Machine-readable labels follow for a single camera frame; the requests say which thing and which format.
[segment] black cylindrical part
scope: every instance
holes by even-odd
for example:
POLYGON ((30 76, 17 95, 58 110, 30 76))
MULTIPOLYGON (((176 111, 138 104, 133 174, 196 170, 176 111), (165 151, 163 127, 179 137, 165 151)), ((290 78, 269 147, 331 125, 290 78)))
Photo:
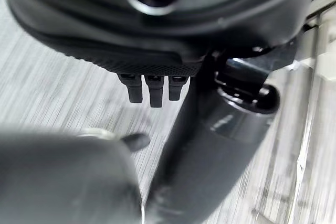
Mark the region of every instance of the black cylindrical part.
POLYGON ((194 85, 152 182, 148 223, 202 223, 248 166, 279 107, 272 86, 258 101, 239 104, 221 88, 199 93, 194 85))

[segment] black plastic part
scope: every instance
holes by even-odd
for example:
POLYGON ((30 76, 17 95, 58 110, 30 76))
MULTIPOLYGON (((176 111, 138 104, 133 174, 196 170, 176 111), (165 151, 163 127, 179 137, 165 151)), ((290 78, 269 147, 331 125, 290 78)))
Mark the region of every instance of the black plastic part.
POLYGON ((67 53, 71 51, 71 46, 60 46, 64 43, 62 38, 96 41, 109 45, 111 51, 108 57, 94 54, 102 50, 97 45, 90 52, 90 57, 99 62, 107 58, 116 61, 117 67, 113 63, 106 64, 113 65, 109 71, 166 76, 194 76, 193 70, 187 69, 178 74, 176 72, 181 71, 177 68, 200 64, 212 45, 223 48, 275 47, 288 42, 301 29, 311 0, 229 0, 212 7, 174 12, 163 17, 139 15, 136 10, 123 9, 113 2, 9 0, 22 24, 46 37, 60 39, 49 46, 65 54, 85 60, 89 58, 83 56, 78 48, 71 54, 67 53), (122 50, 123 58, 118 57, 122 50), (137 64, 133 63, 137 57, 131 51, 142 52, 137 64), (155 56, 152 52, 160 52, 161 55, 155 56), (177 59, 175 64, 171 62, 171 54, 177 59), (158 63, 163 59, 168 59, 169 63, 158 63))
POLYGON ((181 97, 181 91, 188 82, 187 77, 169 77, 169 100, 178 101, 181 97))
POLYGON ((122 84, 126 85, 130 102, 142 103, 142 81, 141 76, 134 74, 119 74, 122 84))
POLYGON ((151 107, 162 107, 164 76, 145 76, 148 85, 151 107))
POLYGON ((259 51, 227 49, 218 59, 216 79, 229 88, 257 95, 271 72, 293 63, 297 47, 297 40, 293 39, 276 48, 259 51))
POLYGON ((143 133, 135 133, 128 136, 124 136, 121 141, 127 145, 131 152, 137 152, 146 148, 150 143, 151 139, 143 133))
POLYGON ((248 166, 279 101, 276 92, 272 106, 254 113, 217 90, 199 93, 192 80, 150 187, 147 221, 203 223, 248 166))

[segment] blurry gray object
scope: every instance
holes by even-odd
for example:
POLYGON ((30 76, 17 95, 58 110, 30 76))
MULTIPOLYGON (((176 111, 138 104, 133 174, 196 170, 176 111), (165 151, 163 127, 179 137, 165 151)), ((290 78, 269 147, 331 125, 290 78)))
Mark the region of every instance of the blurry gray object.
MULTIPOLYGON (((145 136, 127 139, 133 150, 136 141, 149 144, 145 136)), ((1 133, 0 219, 6 224, 143 223, 128 146, 97 131, 1 133)))

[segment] striped gray surface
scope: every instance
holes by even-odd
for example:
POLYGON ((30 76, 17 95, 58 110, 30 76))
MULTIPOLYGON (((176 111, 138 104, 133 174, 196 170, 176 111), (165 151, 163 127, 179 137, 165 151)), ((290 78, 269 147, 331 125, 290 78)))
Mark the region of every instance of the striped gray surface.
MULTIPOLYGON (((2 127, 73 131, 101 127, 119 134, 147 132, 151 145, 134 155, 142 194, 181 106, 130 104, 114 73, 58 54, 26 35, 0 0, 0 122, 2 127)), ((292 198, 311 71, 281 69, 269 79, 282 93, 279 112, 250 166, 206 222, 255 223, 253 210, 276 224, 285 223, 292 198)), ((336 85, 323 82, 296 223, 336 223, 336 85)))

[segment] gray floor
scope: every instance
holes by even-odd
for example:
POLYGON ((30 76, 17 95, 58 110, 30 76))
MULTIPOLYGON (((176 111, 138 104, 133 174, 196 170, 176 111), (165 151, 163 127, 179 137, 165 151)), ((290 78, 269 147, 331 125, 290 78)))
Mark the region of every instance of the gray floor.
MULTIPOLYGON (((269 82, 282 93, 282 107, 267 138, 231 194, 207 223, 255 223, 256 209, 284 223, 300 151, 308 80, 300 67, 275 72, 269 82)), ((305 179, 295 223, 336 223, 336 84, 323 81, 305 179)), ((147 132, 149 148, 134 156, 143 195, 181 102, 162 109, 130 104, 114 73, 58 54, 26 35, 0 0, 0 123, 15 129, 71 131, 101 127, 120 134, 147 132)))

